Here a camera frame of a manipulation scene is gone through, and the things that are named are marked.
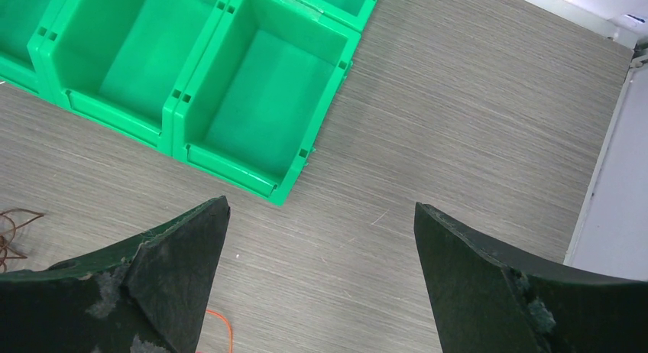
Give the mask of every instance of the green plastic bin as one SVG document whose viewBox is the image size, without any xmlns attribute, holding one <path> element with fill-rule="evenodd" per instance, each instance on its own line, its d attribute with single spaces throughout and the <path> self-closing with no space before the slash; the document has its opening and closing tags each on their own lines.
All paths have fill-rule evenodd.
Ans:
<svg viewBox="0 0 648 353">
<path fill-rule="evenodd" d="M 37 52 L 65 0 L 0 0 L 0 79 L 52 102 Z"/>
<path fill-rule="evenodd" d="M 173 156 L 281 205 L 359 41 L 295 3 L 231 0 L 176 107 Z"/>
<path fill-rule="evenodd" d="M 281 205 L 377 0 L 0 0 L 0 79 Z"/>
<path fill-rule="evenodd" d="M 171 155 L 182 98 L 228 0 L 67 0 L 41 47 L 58 105 Z"/>
<path fill-rule="evenodd" d="M 378 0 L 284 0 L 296 2 L 362 32 Z"/>
</svg>

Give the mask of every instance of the green bin edge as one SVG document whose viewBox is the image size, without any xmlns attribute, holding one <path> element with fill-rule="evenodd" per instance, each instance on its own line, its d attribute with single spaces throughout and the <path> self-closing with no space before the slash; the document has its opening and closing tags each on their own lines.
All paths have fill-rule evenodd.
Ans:
<svg viewBox="0 0 648 353">
<path fill-rule="evenodd" d="M 50 0 L 49 5 L 45 8 L 43 16 L 40 18 L 38 28 L 33 32 L 31 38 L 28 41 L 28 51 L 31 58 L 32 65 L 34 66 L 34 72 L 25 72 L 23 66 L 19 66 L 15 62 L 7 59 L 5 57 L 0 57 L 0 79 L 8 83 L 11 83 L 14 86 L 29 92 L 32 95 L 40 97 L 41 99 L 48 101 L 49 103 L 55 103 L 53 100 L 53 93 L 51 92 L 50 85 L 48 84 L 47 74 L 43 67 L 43 60 L 39 54 L 39 49 L 41 44 L 47 40 L 47 36 L 50 36 L 50 29 L 52 24 L 55 22 L 60 11 L 63 9 L 63 5 L 66 0 Z M 35 79 L 34 87 L 37 87 L 38 92 L 35 92 L 33 89 L 30 89 L 17 81 L 13 80 L 10 76 L 5 75 L 3 72 L 14 70 L 15 72 L 22 71 L 25 75 L 34 74 L 33 79 Z"/>
<path fill-rule="evenodd" d="M 362 32 L 365 29 L 367 23 L 369 22 L 369 18 L 371 17 L 371 13 L 374 11 L 374 7 L 378 2 L 378 0 L 365 0 L 358 15 L 352 15 L 323 0 L 297 1 L 304 4 L 308 8 L 311 8 L 337 22 L 344 24 L 347 27 L 353 28 L 358 32 Z"/>
</svg>

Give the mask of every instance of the orange cable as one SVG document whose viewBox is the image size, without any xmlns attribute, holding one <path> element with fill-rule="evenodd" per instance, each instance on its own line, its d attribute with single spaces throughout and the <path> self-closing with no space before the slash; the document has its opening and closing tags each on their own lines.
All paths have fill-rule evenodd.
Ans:
<svg viewBox="0 0 648 353">
<path fill-rule="evenodd" d="M 207 309 L 207 313 L 209 315 L 214 315 L 218 317 L 219 319 L 223 320 L 223 322 L 227 325 L 227 333 L 229 334 L 229 353 L 232 353 L 234 350 L 234 334 L 232 333 L 232 326 L 229 324 L 229 321 L 227 321 L 227 319 L 223 315 L 221 315 L 216 311 Z"/>
</svg>

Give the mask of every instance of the table surface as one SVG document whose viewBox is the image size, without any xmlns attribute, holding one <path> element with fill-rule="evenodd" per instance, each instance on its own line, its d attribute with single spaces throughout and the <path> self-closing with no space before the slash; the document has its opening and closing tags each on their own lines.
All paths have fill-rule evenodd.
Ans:
<svg viewBox="0 0 648 353">
<path fill-rule="evenodd" d="M 47 213 L 10 267 L 226 195 L 209 307 L 236 351 L 440 351 L 415 201 L 562 261 L 630 55 L 520 0 L 380 0 L 282 208 L 4 84 L 0 206 Z M 199 350 L 225 347 L 207 316 Z"/>
</svg>

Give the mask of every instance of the copper wire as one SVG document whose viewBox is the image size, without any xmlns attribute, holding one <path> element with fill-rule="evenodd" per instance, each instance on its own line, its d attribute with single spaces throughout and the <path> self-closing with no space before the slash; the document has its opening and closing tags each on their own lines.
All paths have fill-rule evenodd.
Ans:
<svg viewBox="0 0 648 353">
<path fill-rule="evenodd" d="M 16 222 L 14 222 L 14 220 L 11 219 L 8 216 L 8 214 L 18 213 L 18 212 L 29 213 L 33 215 L 33 217 L 27 220 L 26 222 L 21 223 L 20 225 L 16 225 Z M 2 271 L 0 271 L 0 273 L 4 273 L 7 271 L 7 264 L 6 264 L 7 260 L 27 258 L 27 255 L 21 253 L 20 251 L 17 251 L 13 247 L 11 247 L 10 244 L 12 241 L 14 241 L 14 238 L 16 238 L 16 233 L 20 228 L 23 228 L 26 225 L 35 221 L 36 219 L 42 218 L 44 216 L 45 213 L 34 212 L 29 209 L 23 209 L 23 208 L 14 208 L 14 209 L 5 210 L 4 212 L 0 212 L 0 217 L 8 220 L 11 225 L 11 227 L 6 231 L 0 232 L 0 266 L 2 266 Z"/>
</svg>

